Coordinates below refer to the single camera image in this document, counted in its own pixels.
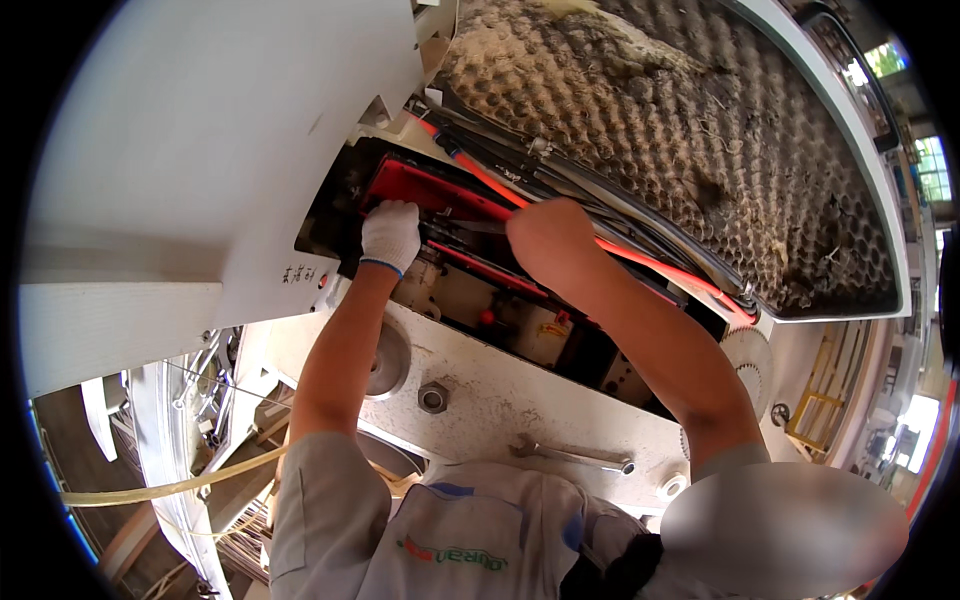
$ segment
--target dirty foam insulation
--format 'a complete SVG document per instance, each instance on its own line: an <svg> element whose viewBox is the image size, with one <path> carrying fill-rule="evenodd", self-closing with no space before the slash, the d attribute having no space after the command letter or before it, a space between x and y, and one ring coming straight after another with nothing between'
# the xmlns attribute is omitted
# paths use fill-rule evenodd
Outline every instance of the dirty foam insulation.
<svg viewBox="0 0 960 600"><path fill-rule="evenodd" d="M781 316L896 306L843 135L774 43L716 2L462 0L440 82L657 210Z"/></svg>

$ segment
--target hex nut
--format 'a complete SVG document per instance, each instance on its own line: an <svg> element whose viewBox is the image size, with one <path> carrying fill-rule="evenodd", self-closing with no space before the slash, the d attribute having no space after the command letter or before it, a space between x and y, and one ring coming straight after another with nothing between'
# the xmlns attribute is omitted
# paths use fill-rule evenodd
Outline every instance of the hex nut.
<svg viewBox="0 0 960 600"><path fill-rule="evenodd" d="M417 404L431 415L439 415L446 410L446 399L450 392L436 381L424 384L417 391Z"/></svg>

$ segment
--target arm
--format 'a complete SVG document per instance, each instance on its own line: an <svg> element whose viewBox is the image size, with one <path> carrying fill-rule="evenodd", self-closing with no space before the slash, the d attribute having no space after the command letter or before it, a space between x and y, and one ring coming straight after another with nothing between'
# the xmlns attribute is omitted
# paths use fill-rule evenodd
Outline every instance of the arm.
<svg viewBox="0 0 960 600"><path fill-rule="evenodd" d="M518 211L507 235L520 266L600 323L677 418L692 470L721 450L763 444L750 397L723 350L596 245L578 204L558 199Z"/></svg>
<svg viewBox="0 0 960 600"><path fill-rule="evenodd" d="M420 249L415 204L387 201L364 223L364 255L347 295L300 372L290 444L315 431L356 434L387 299Z"/></svg>

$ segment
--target red hose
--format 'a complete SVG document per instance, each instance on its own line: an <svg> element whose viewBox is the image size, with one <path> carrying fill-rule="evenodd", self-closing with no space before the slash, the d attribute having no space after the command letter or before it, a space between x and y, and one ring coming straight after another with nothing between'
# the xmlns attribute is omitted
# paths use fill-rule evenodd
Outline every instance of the red hose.
<svg viewBox="0 0 960 600"><path fill-rule="evenodd" d="M429 123L414 117L420 122L420 125L430 134L431 137L436 137L440 132L436 127L430 125ZM470 171L476 178L484 182L490 189L494 192L503 196L511 203L516 204L519 208L525 208L530 205L529 202L520 198L518 194L507 189L499 181L487 175L487 173L481 169L472 158L464 154L463 151L459 151L453 154L452 158L457 161L457 163L463 165L465 169ZM720 289L711 283L703 281L697 276L691 275L690 273L677 269L676 267L671 267L661 263L660 261L651 258L650 256L644 256L643 254L638 254L636 252L629 251L625 248L611 244L607 240L601 238L600 236L596 237L596 243L600 248L604 249L607 252L616 254L617 256L622 256L627 260L631 260L636 264L643 265L649 269L653 269L657 273L665 276L668 279L675 279L681 281L682 283L689 285L690 287L702 290L712 297L714 297L724 308L733 313L731 318L731 324L734 325L752 325L756 322L754 317L751 317L740 307L739 304L734 302L729 296L724 294Z"/></svg>

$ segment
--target bare hand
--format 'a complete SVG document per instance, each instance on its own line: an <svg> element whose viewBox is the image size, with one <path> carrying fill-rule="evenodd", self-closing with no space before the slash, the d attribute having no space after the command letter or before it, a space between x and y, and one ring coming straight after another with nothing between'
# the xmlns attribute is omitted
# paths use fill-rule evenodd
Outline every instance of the bare hand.
<svg viewBox="0 0 960 600"><path fill-rule="evenodd" d="M593 224L579 204L555 198L514 212L507 239L516 261L530 276L567 298L578 273L588 273L610 258L593 241Z"/></svg>

